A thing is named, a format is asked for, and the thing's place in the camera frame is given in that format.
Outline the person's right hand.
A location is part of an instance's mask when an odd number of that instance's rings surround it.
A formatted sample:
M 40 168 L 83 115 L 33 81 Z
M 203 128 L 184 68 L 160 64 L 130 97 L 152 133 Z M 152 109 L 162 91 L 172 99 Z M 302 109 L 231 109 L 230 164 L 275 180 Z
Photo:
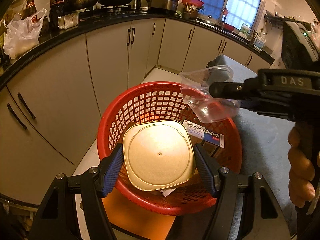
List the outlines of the person's right hand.
M 315 189 L 311 184 L 315 177 L 315 169 L 311 161 L 298 148 L 300 134 L 295 126 L 288 135 L 288 142 L 291 146 L 287 154 L 291 165 L 289 171 L 289 195 L 291 202 L 298 208 L 302 208 L 306 201 L 310 202 L 315 197 Z

